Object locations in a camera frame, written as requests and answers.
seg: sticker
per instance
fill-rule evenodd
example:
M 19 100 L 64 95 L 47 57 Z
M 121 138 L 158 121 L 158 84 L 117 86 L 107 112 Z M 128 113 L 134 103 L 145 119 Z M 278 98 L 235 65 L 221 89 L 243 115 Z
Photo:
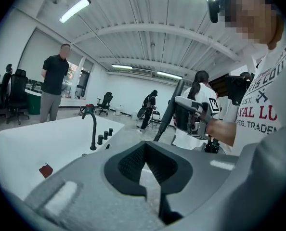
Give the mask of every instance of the sticker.
M 42 176 L 44 178 L 47 178 L 47 177 L 49 177 L 52 174 L 53 168 L 51 168 L 51 166 L 49 164 L 46 164 L 45 166 L 42 166 L 39 169 L 39 172 L 42 174 Z
M 219 113 L 220 112 L 220 109 L 219 109 L 219 106 L 217 104 L 217 100 L 214 99 L 214 98 L 208 98 L 209 99 L 209 104 L 210 104 L 210 107 L 212 109 L 212 113 L 215 114 L 215 113 Z
M 206 138 L 203 138 L 203 137 L 201 137 L 200 135 L 192 135 L 192 137 L 194 137 L 194 138 L 196 138 L 196 139 L 198 139 L 198 140 L 202 140 L 202 141 L 205 141 L 206 140 Z
M 210 165 L 214 166 L 214 167 L 219 167 L 219 168 L 223 168 L 226 170 L 233 170 L 234 168 L 234 164 L 230 164 L 230 163 L 226 163 L 226 162 L 220 162 L 220 161 L 216 161 L 216 160 L 212 160 L 210 162 Z

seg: faucet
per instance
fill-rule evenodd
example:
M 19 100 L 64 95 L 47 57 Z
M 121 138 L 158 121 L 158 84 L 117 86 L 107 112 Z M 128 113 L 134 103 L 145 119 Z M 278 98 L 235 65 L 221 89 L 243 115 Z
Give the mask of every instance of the faucet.
M 93 123 L 94 123 L 93 124 L 93 135 L 92 135 L 92 139 L 91 139 L 91 147 L 90 147 L 90 149 L 92 151 L 95 151 L 96 150 L 95 137 L 96 137 L 96 126 L 97 126 L 96 117 L 95 117 L 93 112 L 86 111 L 86 112 L 84 112 L 84 114 L 82 116 L 82 119 L 84 119 L 87 114 L 90 114 L 92 116 L 92 118 L 93 118 Z

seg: ponytail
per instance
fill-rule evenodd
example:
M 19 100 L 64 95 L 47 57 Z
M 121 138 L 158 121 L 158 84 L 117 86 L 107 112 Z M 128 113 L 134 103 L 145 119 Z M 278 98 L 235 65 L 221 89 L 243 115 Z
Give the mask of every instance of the ponytail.
M 195 100 L 195 96 L 200 91 L 200 89 L 201 89 L 200 82 L 197 81 L 194 82 L 188 94 L 188 98 Z
M 198 94 L 198 92 L 201 89 L 200 83 L 208 83 L 209 75 L 206 71 L 198 71 L 195 75 L 195 80 L 192 84 L 192 87 L 190 89 L 190 92 L 188 94 L 189 99 L 195 100 L 195 96 Z

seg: gray pants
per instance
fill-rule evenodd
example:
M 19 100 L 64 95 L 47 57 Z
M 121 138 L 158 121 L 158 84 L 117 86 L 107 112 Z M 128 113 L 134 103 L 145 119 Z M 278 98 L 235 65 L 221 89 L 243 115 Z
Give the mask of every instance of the gray pants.
M 50 113 L 50 121 L 55 121 L 58 107 L 61 103 L 61 95 L 53 95 L 42 92 L 40 103 L 40 122 L 47 122 L 48 114 Z

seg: ceiling beam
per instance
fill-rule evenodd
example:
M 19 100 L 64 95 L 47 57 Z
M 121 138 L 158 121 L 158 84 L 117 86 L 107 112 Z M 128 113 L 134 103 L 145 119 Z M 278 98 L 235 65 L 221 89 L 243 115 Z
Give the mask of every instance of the ceiling beam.
M 219 42 L 213 40 L 212 38 L 209 38 L 205 35 L 202 35 L 202 34 L 199 34 L 194 31 L 190 31 L 184 28 L 176 27 L 176 26 L 168 26 L 168 25 L 152 24 L 152 23 L 125 24 L 125 25 L 110 26 L 107 28 L 98 29 L 95 31 L 95 33 L 98 36 L 101 36 L 101 35 L 106 35 L 106 34 L 111 34 L 111 33 L 131 32 L 131 31 L 149 31 L 149 32 L 174 34 L 180 37 L 198 41 L 202 44 L 206 44 L 214 48 L 215 50 L 218 50 L 222 54 L 228 56 L 229 58 L 233 59 L 234 61 L 237 61 L 239 59 L 239 56 L 235 52 L 223 46 Z M 95 36 L 96 35 L 93 32 L 90 32 L 90 33 L 84 34 L 76 38 L 73 43 L 79 43 L 83 40 L 91 39 Z
M 117 73 L 117 72 L 107 72 L 109 75 L 115 75 L 115 76 L 125 76 L 125 77 L 131 77 L 131 78 L 138 78 L 138 79 L 146 79 L 150 80 L 152 82 L 159 82 L 165 85 L 169 86 L 174 86 L 176 87 L 177 82 L 169 81 L 169 80 L 164 80 L 164 79 L 159 79 L 159 78 L 154 78 L 154 77 L 147 77 L 147 76 L 140 76 L 140 75 L 134 75 L 134 74 L 129 74 L 129 73 Z M 184 88 L 189 88 L 190 86 L 188 84 L 184 85 Z
M 194 76 L 196 74 L 196 71 L 189 70 L 187 68 L 179 67 L 172 64 L 166 64 L 161 62 L 155 62 L 155 61 L 149 61 L 149 60 L 142 60 L 142 59 L 132 59 L 132 58 L 117 58 L 122 64 L 133 64 L 133 65 L 143 65 L 143 66 L 150 66 L 154 67 L 156 70 L 162 70 L 162 71 L 176 71 L 182 74 L 188 74 L 190 76 Z M 109 63 L 109 64 L 118 64 L 116 62 L 116 59 L 113 57 L 108 58 L 98 58 L 98 62 L 101 63 Z
M 209 80 L 212 81 L 223 75 L 230 74 L 233 70 L 238 69 L 245 65 L 244 61 L 237 61 L 231 65 L 223 63 L 221 65 L 216 65 L 215 69 L 209 73 Z

